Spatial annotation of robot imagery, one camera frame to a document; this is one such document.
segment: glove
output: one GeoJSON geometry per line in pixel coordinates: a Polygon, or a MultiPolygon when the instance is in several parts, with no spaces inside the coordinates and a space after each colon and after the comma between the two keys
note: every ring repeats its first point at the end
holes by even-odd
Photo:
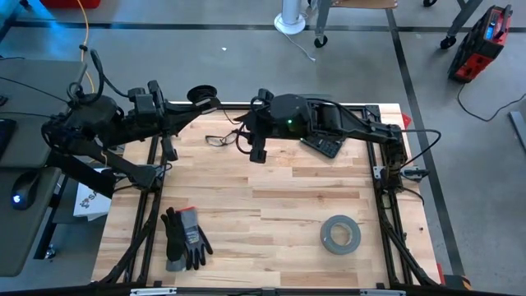
{"type": "Polygon", "coordinates": [[[172,271],[183,270],[185,267],[183,263],[186,264],[187,260],[187,246],[185,244],[186,236],[182,227],[181,213],[174,211],[170,207],[166,210],[166,215],[161,215],[161,220],[166,227],[166,238],[168,239],[166,245],[167,266],[171,266],[170,269],[172,271]]]}
{"type": "Polygon", "coordinates": [[[188,250],[187,270],[193,266],[197,271],[199,264],[206,265],[205,249],[210,255],[214,253],[205,233],[197,223],[197,211],[195,207],[190,207],[180,211],[182,226],[186,235],[186,245],[188,250]]]}

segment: duct tape roll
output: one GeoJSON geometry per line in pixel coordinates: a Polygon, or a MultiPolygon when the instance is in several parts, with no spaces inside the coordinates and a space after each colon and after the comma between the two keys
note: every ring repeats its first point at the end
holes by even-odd
{"type": "Polygon", "coordinates": [[[345,255],[354,252],[360,245],[362,235],[358,224],[346,215],[330,217],[322,226],[320,231],[321,243],[331,253],[345,255]],[[336,225],[343,227],[349,232],[349,241],[344,245],[336,243],[330,236],[330,231],[336,225]]]}

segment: wooden table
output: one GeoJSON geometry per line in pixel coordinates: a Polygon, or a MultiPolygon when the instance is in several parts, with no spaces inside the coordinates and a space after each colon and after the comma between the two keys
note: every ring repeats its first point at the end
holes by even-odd
{"type": "MultiPolygon", "coordinates": [[[[397,104],[380,104],[380,109],[382,122],[403,126],[397,104]]],[[[233,117],[245,111],[228,113],[233,117]]],[[[160,212],[196,206],[214,255],[198,271],[166,271],[167,239],[159,218],[148,282],[229,288],[374,288],[377,282],[388,283],[366,143],[348,139],[336,159],[329,160],[298,141],[268,140],[266,164],[254,164],[235,145],[205,143],[205,135],[223,136],[234,128],[222,112],[215,112],[173,138],[179,160],[164,181],[160,212]],[[323,248],[320,227],[332,215],[358,222],[362,243],[357,251],[336,256],[323,248]]],[[[242,146],[248,149],[244,140],[242,146]]],[[[149,147],[148,141],[130,143],[124,157],[145,164],[149,147]]],[[[404,185],[418,190],[411,182],[404,185]]],[[[422,202],[409,192],[400,193],[398,200],[408,248],[438,281],[422,202]]],[[[107,275],[127,249],[138,201],[134,189],[114,195],[93,280],[107,275]]],[[[142,256],[140,250],[135,276],[142,256]]],[[[397,252],[394,260],[403,279],[397,252]]]]}

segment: white pole base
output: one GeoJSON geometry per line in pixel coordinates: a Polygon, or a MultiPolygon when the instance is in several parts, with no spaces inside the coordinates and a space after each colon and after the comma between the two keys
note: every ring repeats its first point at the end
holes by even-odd
{"type": "Polygon", "coordinates": [[[274,26],[276,27],[278,31],[283,32],[286,35],[295,35],[303,31],[303,29],[305,29],[305,19],[300,14],[298,17],[298,21],[295,24],[289,25],[289,24],[285,24],[285,22],[283,21],[283,18],[281,17],[281,13],[280,13],[274,19],[274,26]]]}

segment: concrete floor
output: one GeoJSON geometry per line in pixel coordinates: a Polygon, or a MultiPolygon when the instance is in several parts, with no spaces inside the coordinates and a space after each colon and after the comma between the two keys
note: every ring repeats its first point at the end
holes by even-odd
{"type": "MultiPolygon", "coordinates": [[[[504,6],[508,2],[514,6],[512,25],[526,26],[522,0],[487,0],[467,25],[493,3],[504,6]]],[[[148,4],[112,0],[102,1],[88,17],[91,22],[271,25],[279,9],[279,0],[151,0],[148,4]]],[[[404,0],[394,16],[400,26],[448,26],[458,11],[453,0],[439,1],[431,8],[424,8],[420,0],[404,0]]],[[[32,12],[18,18],[35,19],[82,22],[78,11],[48,12],[38,2],[32,12]]],[[[354,9],[333,9],[328,22],[387,24],[383,10],[354,9]]],[[[77,60],[84,33],[58,26],[14,27],[0,43],[0,54],[77,60]]],[[[274,30],[92,29],[89,46],[99,51],[108,78],[121,90],[157,79],[172,100],[183,100],[193,86],[211,84],[223,101],[248,101],[265,87],[276,94],[328,94],[339,102],[398,103],[412,115],[389,32],[328,31],[326,35],[329,43],[323,49],[312,46],[312,31],[293,37],[316,57],[316,63],[274,30]]],[[[459,85],[446,79],[456,46],[438,49],[444,35],[413,32],[400,33],[400,38],[424,125],[443,134],[432,152],[464,269],[475,289],[526,294],[526,189],[522,186],[526,154],[506,116],[514,109],[526,112],[526,101],[502,111],[490,123],[464,113],[455,101],[459,85]]],[[[508,38],[500,57],[464,88],[467,108],[488,117],[526,91],[525,45],[525,34],[508,38]]],[[[118,103],[130,108],[128,102],[118,103]]],[[[416,137],[410,137],[410,144],[413,153],[421,150],[416,137]]],[[[421,191],[427,200],[436,258],[448,273],[445,243],[427,181],[422,182],[421,191]]],[[[21,275],[0,279],[0,290],[87,283],[101,232],[101,224],[59,228],[53,243],[61,253],[53,262],[29,259],[21,275]],[[78,239],[64,239],[71,235],[78,239]],[[54,277],[47,276],[51,271],[54,277]]]]}

